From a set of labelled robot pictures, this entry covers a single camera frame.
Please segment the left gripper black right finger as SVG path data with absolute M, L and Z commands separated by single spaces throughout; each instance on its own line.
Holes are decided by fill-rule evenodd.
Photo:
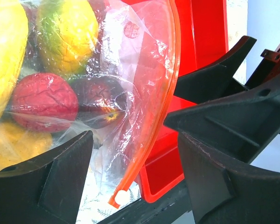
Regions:
M 280 173 L 232 158 L 186 134 L 178 149 L 197 224 L 280 224 Z

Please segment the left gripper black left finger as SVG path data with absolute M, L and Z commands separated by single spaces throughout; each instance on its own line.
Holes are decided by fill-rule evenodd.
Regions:
M 92 131 L 0 171 L 0 224 L 74 224 L 93 147 Z

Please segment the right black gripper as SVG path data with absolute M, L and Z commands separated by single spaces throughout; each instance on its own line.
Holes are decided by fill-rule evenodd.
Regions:
M 252 162 L 280 134 L 280 47 L 261 53 L 245 85 L 233 78 L 256 41 L 244 35 L 215 62 L 179 77 L 174 95 L 199 105 L 169 113 L 164 125 Z

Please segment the clear zip top bag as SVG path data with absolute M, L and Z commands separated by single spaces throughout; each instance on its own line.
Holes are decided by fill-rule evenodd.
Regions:
M 16 85 L 28 75 L 50 73 L 43 66 L 36 37 L 36 15 L 41 0 L 19 2 L 28 19 L 28 39 Z M 116 197 L 129 189 L 148 158 L 173 96 L 181 52 L 180 23 L 172 0 L 88 2 L 99 24 L 95 51 L 82 72 L 69 79 L 60 77 L 69 85 L 82 77 L 116 78 L 126 92 L 126 114 L 100 129 L 93 129 L 76 117 L 66 130 L 50 133 L 53 143 L 49 150 L 84 131 L 92 131 L 88 170 L 93 170 L 96 186 L 109 196 L 109 204 L 118 208 L 121 201 Z M 0 123 L 19 125 L 10 111 L 13 92 Z

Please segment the orange fruit toy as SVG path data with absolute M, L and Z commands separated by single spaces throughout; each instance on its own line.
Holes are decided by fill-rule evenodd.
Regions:
M 52 143 L 50 133 L 32 132 L 12 122 L 0 123 L 0 171 L 48 151 Z

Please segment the red plastic tray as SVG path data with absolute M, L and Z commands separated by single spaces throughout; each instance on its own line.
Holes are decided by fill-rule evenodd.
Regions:
M 225 0 L 177 0 L 181 25 L 179 75 L 219 59 L 228 51 Z M 154 203 L 184 179 L 177 146 L 178 133 L 161 126 L 154 147 L 136 182 L 141 196 Z

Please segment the dark purple fruit toy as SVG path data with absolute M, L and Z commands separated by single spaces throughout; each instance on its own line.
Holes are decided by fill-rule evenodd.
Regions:
M 93 129 L 104 128 L 126 114 L 126 92 L 112 76 L 82 77 L 70 82 L 79 107 L 77 119 Z

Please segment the red apple toy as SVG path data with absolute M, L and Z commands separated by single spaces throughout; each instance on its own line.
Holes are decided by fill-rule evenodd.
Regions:
M 24 128 L 56 133 L 75 121 L 78 99 L 70 85 L 53 73 L 35 73 L 16 85 L 10 109 L 14 120 Z

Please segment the yellow corn cob toy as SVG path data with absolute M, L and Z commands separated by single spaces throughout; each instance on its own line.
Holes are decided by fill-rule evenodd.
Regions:
M 0 0 L 0 118 L 10 100 L 24 59 L 28 19 L 18 0 Z

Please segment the yellow orange mango toy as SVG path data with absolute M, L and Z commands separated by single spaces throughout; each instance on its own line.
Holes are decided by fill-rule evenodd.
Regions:
M 99 24 L 86 0 L 42 0 L 37 43 L 47 72 L 69 79 L 82 72 L 98 42 Z

